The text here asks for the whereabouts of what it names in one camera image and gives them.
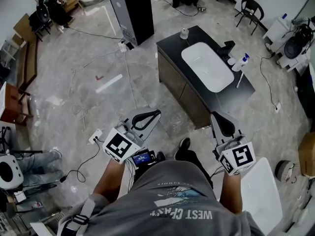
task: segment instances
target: white bottle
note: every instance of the white bottle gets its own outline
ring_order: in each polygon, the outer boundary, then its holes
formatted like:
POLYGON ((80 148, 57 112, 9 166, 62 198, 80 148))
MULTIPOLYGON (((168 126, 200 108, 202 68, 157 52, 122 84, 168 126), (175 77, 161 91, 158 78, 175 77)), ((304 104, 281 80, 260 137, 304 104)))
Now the white bottle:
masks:
POLYGON ((245 53, 245 57, 239 59, 233 66, 232 70, 234 72, 238 72, 242 69, 243 66, 245 66, 248 63, 250 56, 245 53))

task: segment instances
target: strap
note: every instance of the strap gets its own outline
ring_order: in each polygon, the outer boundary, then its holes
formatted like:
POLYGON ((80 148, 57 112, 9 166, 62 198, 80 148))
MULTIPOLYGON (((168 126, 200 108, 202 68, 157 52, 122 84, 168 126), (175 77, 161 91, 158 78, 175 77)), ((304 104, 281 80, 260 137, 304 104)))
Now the strap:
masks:
POLYGON ((62 236, 82 236, 88 227, 88 222, 95 208, 95 202, 88 198, 82 207, 80 214, 74 215, 63 227, 62 236))

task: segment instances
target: marble floor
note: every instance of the marble floor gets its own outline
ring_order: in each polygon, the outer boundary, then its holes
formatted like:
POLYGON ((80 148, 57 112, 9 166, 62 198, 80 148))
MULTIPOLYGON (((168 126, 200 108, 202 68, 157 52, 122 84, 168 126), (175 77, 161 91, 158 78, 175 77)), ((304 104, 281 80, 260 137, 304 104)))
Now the marble floor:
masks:
MULTIPOLYGON (((160 121, 147 139, 149 149, 161 150, 171 157, 179 141, 189 136, 192 149, 205 169, 211 174, 217 168, 212 154, 216 144, 211 129, 194 130, 186 113, 165 85, 158 82, 155 43, 184 27, 199 25, 220 45, 233 40, 236 43, 232 50, 234 57, 239 58, 245 52, 251 57, 244 73, 256 92, 244 105, 235 106, 229 114, 239 120, 248 140, 253 143, 256 155, 266 157, 273 170, 280 160, 298 161, 298 145, 309 131, 310 123, 293 90, 294 73, 280 69, 274 59, 263 61, 262 69, 271 85, 273 100, 282 105, 275 113, 268 85, 259 71, 260 59, 270 56, 262 40, 264 30, 258 27, 251 36, 254 25, 249 25, 247 19, 236 28, 239 18, 234 17, 237 11, 229 0, 200 0, 199 4, 207 10, 188 17, 165 1, 152 0, 155 34, 126 53, 137 108, 150 106, 162 111, 160 121)), ((190 15, 196 12, 196 8, 183 5, 178 9, 190 15)), ((72 28, 122 37, 109 0, 87 7, 85 11, 76 9, 73 16, 72 28)), ((28 123, 28 131, 33 149, 58 147, 63 154, 62 161, 49 168, 59 168, 65 173, 77 169, 98 150, 97 145, 89 144, 89 136, 100 128, 103 138, 106 137, 119 116, 134 109, 124 55, 116 51, 117 43, 116 39, 87 35, 72 29, 65 29, 64 34, 52 29, 52 34, 44 36, 43 42, 39 43, 38 76, 28 88, 33 94, 31 108, 34 113, 33 120, 28 123), (82 69, 92 59, 113 51, 116 52, 96 59, 82 69), (123 76, 121 79, 102 92, 95 92, 119 74, 123 76), (79 108, 87 110, 84 120, 81 119, 84 110, 75 114, 79 108)), ((60 207, 82 202, 92 192, 108 161, 109 157, 101 151, 81 168, 86 182, 79 182, 76 174, 71 173, 64 183, 50 191, 53 201, 60 207)), ((125 171, 120 195, 127 192, 128 181, 129 174, 125 171)), ((277 181, 283 220, 271 235, 290 224, 294 208, 299 205, 297 199, 304 193, 306 183, 307 179, 302 176, 292 185, 277 181)))

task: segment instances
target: power strip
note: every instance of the power strip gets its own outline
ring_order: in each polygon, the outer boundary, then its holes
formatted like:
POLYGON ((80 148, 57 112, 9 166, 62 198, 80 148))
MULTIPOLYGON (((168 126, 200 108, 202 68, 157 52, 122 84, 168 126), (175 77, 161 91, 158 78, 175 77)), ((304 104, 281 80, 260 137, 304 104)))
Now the power strip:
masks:
POLYGON ((94 139, 96 139, 96 137, 99 139, 102 134, 103 134, 103 132, 98 128, 98 129, 94 132, 94 134, 92 134, 92 136, 89 138, 89 142, 90 142, 91 144, 94 144, 94 143, 95 143, 94 139))

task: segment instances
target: cardboard box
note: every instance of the cardboard box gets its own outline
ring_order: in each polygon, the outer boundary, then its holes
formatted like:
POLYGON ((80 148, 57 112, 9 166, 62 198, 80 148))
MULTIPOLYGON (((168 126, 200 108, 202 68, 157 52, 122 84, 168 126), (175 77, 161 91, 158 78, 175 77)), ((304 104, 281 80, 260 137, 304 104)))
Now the cardboard box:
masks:
POLYGON ((315 132, 305 134, 299 146, 301 173, 315 177, 315 132))

